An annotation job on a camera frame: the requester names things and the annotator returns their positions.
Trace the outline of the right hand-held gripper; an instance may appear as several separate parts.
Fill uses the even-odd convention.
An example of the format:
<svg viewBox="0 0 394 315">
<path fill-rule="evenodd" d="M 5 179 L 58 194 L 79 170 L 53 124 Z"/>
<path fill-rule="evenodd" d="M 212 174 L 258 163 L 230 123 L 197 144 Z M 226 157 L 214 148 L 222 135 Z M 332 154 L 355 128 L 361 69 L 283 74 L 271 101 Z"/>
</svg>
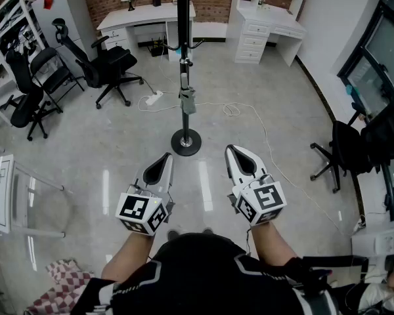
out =
<svg viewBox="0 0 394 315">
<path fill-rule="evenodd" d="M 250 226 L 265 224 L 279 216 L 287 206 L 281 184 L 265 174 L 263 160 L 241 146 L 229 144 L 225 149 L 229 178 L 235 185 L 228 195 L 236 213 L 241 213 Z"/>
</svg>

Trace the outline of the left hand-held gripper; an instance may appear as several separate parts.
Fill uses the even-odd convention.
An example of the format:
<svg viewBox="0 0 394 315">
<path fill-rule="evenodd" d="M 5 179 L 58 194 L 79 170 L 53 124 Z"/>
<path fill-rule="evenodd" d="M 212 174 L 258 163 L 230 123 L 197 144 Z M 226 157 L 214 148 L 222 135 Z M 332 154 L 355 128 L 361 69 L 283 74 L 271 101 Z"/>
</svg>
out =
<svg viewBox="0 0 394 315">
<path fill-rule="evenodd" d="M 142 174 L 144 183 L 160 193 L 153 193 L 135 184 L 131 184 L 126 192 L 121 193 L 116 218 L 128 231 L 154 236 L 163 222 L 168 223 L 175 205 L 168 192 L 172 178 L 173 156 L 166 152 Z"/>
</svg>

